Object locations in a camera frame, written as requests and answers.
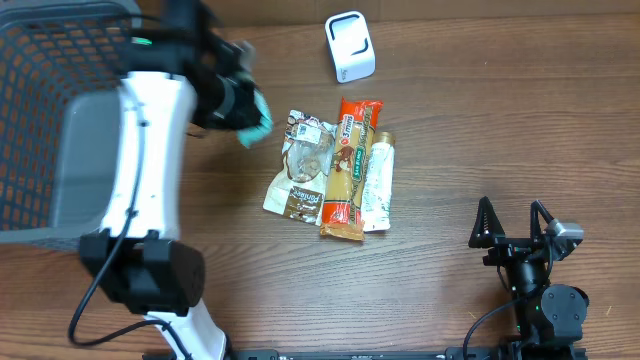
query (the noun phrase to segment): black basket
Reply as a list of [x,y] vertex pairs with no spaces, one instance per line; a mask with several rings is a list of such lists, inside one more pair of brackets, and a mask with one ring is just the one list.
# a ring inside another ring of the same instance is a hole
[[0,243],[74,249],[108,205],[133,0],[0,3]]

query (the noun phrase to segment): snack package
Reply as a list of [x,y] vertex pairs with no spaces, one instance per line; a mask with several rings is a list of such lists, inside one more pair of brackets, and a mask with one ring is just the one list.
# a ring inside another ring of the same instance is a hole
[[322,207],[320,234],[364,241],[360,206],[381,101],[347,102],[342,108]]
[[320,225],[336,128],[291,110],[282,147],[284,169],[269,185],[265,210]]

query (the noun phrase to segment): green label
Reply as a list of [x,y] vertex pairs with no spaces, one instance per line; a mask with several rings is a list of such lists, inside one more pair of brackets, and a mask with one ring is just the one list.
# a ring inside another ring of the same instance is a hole
[[356,156],[353,164],[353,180],[362,180],[362,165],[364,164],[364,148],[358,146],[356,148]]

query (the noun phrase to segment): teal object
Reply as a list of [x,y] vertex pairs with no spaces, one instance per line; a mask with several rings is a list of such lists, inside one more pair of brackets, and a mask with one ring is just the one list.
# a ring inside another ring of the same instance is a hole
[[260,118],[260,125],[243,129],[237,132],[238,140],[246,148],[250,148],[251,145],[264,139],[273,130],[273,120],[271,119],[271,111],[269,111],[269,105],[264,98],[264,95],[258,90],[255,90],[254,98],[258,110],[262,113]]

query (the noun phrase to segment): white container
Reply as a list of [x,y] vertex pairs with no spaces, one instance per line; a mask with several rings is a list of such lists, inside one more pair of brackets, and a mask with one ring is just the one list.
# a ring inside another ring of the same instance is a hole
[[391,228],[389,217],[394,145],[395,138],[387,132],[376,134],[374,137],[367,167],[367,180],[362,192],[362,220],[365,232]]
[[364,16],[349,11],[332,16],[325,23],[327,42],[336,66],[338,82],[367,77],[376,70],[376,56]]

